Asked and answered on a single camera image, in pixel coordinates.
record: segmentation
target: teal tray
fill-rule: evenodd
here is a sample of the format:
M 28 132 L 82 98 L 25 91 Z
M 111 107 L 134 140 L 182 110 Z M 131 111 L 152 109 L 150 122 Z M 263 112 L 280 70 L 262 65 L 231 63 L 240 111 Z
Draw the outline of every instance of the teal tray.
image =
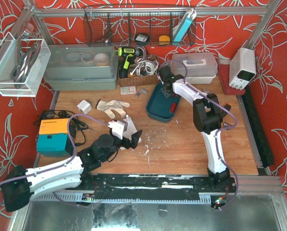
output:
M 166 98 L 162 92 L 162 88 L 164 88 L 162 83 L 159 83 L 155 86 L 155 89 L 149 99 L 146 110 L 148 116 L 151 119 L 155 119 L 163 123 L 168 123 L 174 117 L 181 97 L 179 95 L 175 95 Z M 177 106 L 174 113 L 171 113 L 170 108 L 173 103 L 176 103 Z

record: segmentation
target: gray plastic container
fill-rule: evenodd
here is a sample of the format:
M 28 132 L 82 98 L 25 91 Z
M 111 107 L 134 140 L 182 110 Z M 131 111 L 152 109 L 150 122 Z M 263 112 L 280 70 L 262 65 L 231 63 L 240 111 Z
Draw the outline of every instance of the gray plastic container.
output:
M 54 90 L 112 90 L 116 88 L 118 56 L 114 47 L 50 45 L 44 80 Z

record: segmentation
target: white cable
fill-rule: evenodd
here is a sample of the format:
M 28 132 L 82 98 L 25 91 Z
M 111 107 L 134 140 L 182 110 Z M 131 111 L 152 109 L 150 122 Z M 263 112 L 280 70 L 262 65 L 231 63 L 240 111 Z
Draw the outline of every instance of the white cable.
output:
M 135 64 L 132 66 L 136 66 L 134 70 L 131 71 L 131 75 L 133 75 L 136 72 L 136 76 L 142 76 L 142 68 L 144 67 L 144 72 L 146 75 L 151 76 L 157 74 L 157 70 L 159 67 L 159 62 L 155 60 L 156 63 L 150 60 L 146 60 L 147 58 L 147 51 L 144 47 L 137 47 L 138 49 L 142 50 L 142 57 L 137 60 Z

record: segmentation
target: yellow drill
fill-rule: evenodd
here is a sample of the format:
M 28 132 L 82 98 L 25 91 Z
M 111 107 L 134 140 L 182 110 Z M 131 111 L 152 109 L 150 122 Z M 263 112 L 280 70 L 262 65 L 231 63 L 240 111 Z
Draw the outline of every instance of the yellow drill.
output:
M 127 78 L 129 65 L 135 62 L 137 56 L 142 56 L 143 52 L 138 48 L 119 47 L 118 55 L 124 58 L 120 65 L 120 78 Z

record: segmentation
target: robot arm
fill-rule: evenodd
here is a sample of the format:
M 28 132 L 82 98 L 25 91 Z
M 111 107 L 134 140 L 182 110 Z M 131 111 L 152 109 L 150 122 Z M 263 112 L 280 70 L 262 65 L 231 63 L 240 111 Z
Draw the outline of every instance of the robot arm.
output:
M 102 134 L 92 145 L 80 151 L 73 160 L 66 164 L 72 157 L 44 167 L 24 169 L 16 166 L 6 177 L 6 180 L 28 176 L 21 180 L 14 180 L 1 186 L 6 211 L 13 212 L 26 206 L 30 199 L 46 193 L 52 193 L 65 188 L 87 187 L 93 183 L 90 171 L 108 161 L 120 147 L 126 149 L 137 147 L 142 130 L 134 133 L 131 140 L 123 137 L 127 129 L 127 122 L 109 122 L 110 134 Z
M 193 86 L 184 83 L 183 78 L 182 75 L 174 76 L 168 66 L 159 70 L 159 79 L 166 87 L 167 91 L 171 94 L 180 95 L 193 106 L 194 125 L 202 134 L 207 150 L 210 186 L 215 188 L 217 185 L 226 182 L 230 178 L 230 171 L 222 163 L 217 154 L 218 149 L 222 160 L 225 160 L 220 132 L 217 135 L 218 147 L 215 142 L 215 133 L 221 128 L 221 123 L 226 113 L 200 95 L 202 94 L 218 103 L 218 98 L 215 94 L 203 92 L 198 94 Z M 227 104 L 225 108 L 230 110 L 231 106 Z

